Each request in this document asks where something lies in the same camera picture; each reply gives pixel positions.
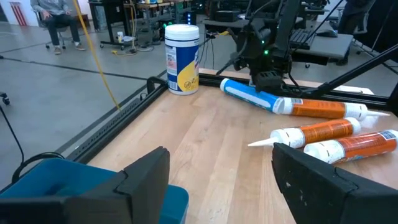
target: disinfecting wipes canister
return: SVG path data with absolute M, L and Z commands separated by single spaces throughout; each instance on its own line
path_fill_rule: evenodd
M 169 90 L 189 95 L 199 87 L 199 28 L 175 24 L 165 30 L 167 78 Z

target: caulk tube label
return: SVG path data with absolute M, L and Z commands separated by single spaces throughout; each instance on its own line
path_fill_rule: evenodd
M 225 78 L 220 85 L 221 91 L 235 96 L 241 100 L 247 101 L 253 105 L 264 108 L 271 112 L 276 112 L 283 101 L 283 98 L 266 93 L 264 91 L 256 92 L 251 86 Z

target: wooden table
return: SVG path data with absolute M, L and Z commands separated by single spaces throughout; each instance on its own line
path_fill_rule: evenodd
M 236 72 L 223 75 L 248 77 Z M 342 89 L 371 93 L 364 88 Z M 272 148 L 248 148 L 247 144 L 267 138 L 274 129 L 322 121 L 272 114 L 219 88 L 200 86 L 189 96 L 166 91 L 89 165 L 119 171 L 164 146 L 171 155 L 170 184 L 185 188 L 190 195 L 187 224 L 295 223 L 275 182 Z M 397 130 L 398 119 L 392 114 L 365 119 L 362 125 L 363 133 Z M 398 189 L 398 152 L 338 166 Z

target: orange caulk tube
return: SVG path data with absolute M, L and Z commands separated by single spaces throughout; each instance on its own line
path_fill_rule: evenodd
M 389 116 L 389 114 L 369 111 L 366 105 L 360 103 L 341 103 L 324 100 L 308 100 L 284 97 L 280 109 L 276 113 L 314 118 L 355 118 L 362 121 L 367 116 Z
M 335 119 L 299 128 L 273 130 L 269 139 L 254 142 L 248 146 L 271 146 L 278 142 L 296 149 L 313 142 L 358 134 L 360 131 L 361 125 L 355 118 Z
M 304 153 L 329 164 L 392 152 L 398 148 L 398 131 L 385 130 L 308 144 Z

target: jeans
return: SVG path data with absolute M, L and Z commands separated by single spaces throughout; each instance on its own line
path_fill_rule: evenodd
M 346 15 L 343 14 L 338 24 L 338 33 L 339 34 L 354 34 L 355 28 L 360 25 L 364 17 L 364 12 L 360 12 L 357 14 Z M 344 60 L 348 60 L 349 48 L 347 50 L 346 55 L 344 56 Z
M 60 40 L 58 39 L 58 33 L 57 33 L 57 25 L 59 24 L 69 25 L 73 41 L 80 42 L 76 20 L 74 20 L 71 16 L 66 14 L 51 15 L 50 17 L 46 18 L 43 22 L 47 26 L 47 29 L 49 30 L 51 36 L 51 42 L 54 46 L 60 45 Z

